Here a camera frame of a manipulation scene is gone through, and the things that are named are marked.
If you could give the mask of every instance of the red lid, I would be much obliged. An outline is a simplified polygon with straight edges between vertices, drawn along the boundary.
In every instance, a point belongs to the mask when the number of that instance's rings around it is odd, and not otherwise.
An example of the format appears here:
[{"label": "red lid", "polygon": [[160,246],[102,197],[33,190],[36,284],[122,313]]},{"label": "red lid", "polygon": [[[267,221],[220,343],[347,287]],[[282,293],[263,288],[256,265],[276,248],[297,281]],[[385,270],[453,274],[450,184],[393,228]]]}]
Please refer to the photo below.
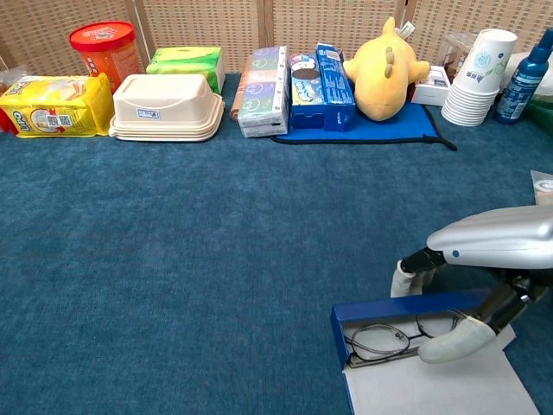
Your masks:
[{"label": "red lid", "polygon": [[135,40],[135,30],[128,22],[98,22],[74,30],[69,43],[80,52],[104,52],[121,48]]}]

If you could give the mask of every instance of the plastic bag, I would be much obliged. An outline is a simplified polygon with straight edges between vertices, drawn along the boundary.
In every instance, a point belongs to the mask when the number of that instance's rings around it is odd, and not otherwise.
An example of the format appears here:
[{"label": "plastic bag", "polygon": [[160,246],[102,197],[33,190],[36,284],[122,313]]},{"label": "plastic bag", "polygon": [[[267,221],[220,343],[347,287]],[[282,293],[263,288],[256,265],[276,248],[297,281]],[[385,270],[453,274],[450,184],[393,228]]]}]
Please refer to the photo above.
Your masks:
[{"label": "plastic bag", "polygon": [[[29,75],[29,71],[25,65],[20,65],[7,71],[0,72],[0,96],[5,93],[10,86],[15,84],[23,76]],[[11,132],[17,134],[17,128],[10,121],[10,118],[0,108],[0,131]]]},{"label": "plastic bag", "polygon": [[0,97],[0,109],[18,137],[106,135],[113,116],[105,73],[90,76],[26,76]]},{"label": "plastic bag", "polygon": [[553,205],[553,175],[530,170],[537,205]]},{"label": "plastic bag", "polygon": [[0,72],[0,95],[5,93],[10,86],[15,84],[23,76],[27,75],[30,75],[30,73],[25,65]]},{"label": "plastic bag", "polygon": [[553,102],[532,99],[524,109],[524,115],[553,137]]}]

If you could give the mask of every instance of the plastic container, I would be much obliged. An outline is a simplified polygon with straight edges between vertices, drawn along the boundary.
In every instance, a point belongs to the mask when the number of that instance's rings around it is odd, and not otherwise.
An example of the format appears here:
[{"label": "plastic container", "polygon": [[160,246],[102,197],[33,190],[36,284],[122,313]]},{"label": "plastic container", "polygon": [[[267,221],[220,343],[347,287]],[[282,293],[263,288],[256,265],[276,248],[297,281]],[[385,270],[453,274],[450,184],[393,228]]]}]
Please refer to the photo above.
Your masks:
[{"label": "plastic container", "polygon": [[113,95],[115,127],[201,131],[220,96],[199,74],[131,75]]},{"label": "plastic container", "polygon": [[493,114],[497,121],[502,124],[514,124],[518,121],[549,68],[548,59],[552,50],[553,28],[548,28],[528,57],[518,64]]},{"label": "plastic container", "polygon": [[225,110],[225,103],[219,97],[219,104],[216,111],[213,113],[210,125],[204,131],[150,131],[146,129],[142,130],[119,130],[115,128],[115,118],[111,120],[110,136],[116,137],[119,140],[124,141],[148,141],[148,142],[185,142],[185,143],[197,143],[206,141],[213,137],[217,130],[221,119],[223,118],[223,112]]},{"label": "plastic container", "polygon": [[141,73],[136,35],[128,22],[97,22],[74,30],[71,46],[79,51],[91,76],[105,73],[114,93],[132,73]]},{"label": "plastic container", "polygon": [[453,82],[459,73],[477,36],[474,33],[447,33],[443,36],[436,64],[445,69],[449,82]]}]

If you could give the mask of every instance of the tissue box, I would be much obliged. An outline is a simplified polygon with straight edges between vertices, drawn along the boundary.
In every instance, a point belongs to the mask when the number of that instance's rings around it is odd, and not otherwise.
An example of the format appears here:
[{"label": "tissue box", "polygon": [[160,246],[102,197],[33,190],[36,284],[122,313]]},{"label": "tissue box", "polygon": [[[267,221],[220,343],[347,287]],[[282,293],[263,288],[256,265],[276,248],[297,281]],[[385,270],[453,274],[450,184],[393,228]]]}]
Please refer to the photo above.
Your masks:
[{"label": "tissue box", "polygon": [[285,46],[253,52],[238,124],[245,137],[288,133],[289,71]]},{"label": "tissue box", "polygon": [[220,95],[225,82],[222,49],[195,46],[159,48],[146,73],[199,73],[206,77],[213,92]]},{"label": "tissue box", "polygon": [[430,75],[426,80],[410,85],[410,101],[415,104],[443,106],[450,87],[445,69],[430,67]]}]

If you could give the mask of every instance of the blue mat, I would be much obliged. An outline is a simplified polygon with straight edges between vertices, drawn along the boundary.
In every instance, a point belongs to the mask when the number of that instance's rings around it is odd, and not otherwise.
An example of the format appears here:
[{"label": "blue mat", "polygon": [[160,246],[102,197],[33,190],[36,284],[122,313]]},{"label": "blue mat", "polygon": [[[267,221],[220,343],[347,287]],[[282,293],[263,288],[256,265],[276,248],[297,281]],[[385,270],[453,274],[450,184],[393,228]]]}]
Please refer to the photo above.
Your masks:
[{"label": "blue mat", "polygon": [[273,140],[284,144],[440,143],[453,151],[457,150],[438,132],[425,108],[410,102],[394,117],[380,122],[371,121],[357,111],[353,129],[348,132],[290,129],[287,135],[274,137]]}]

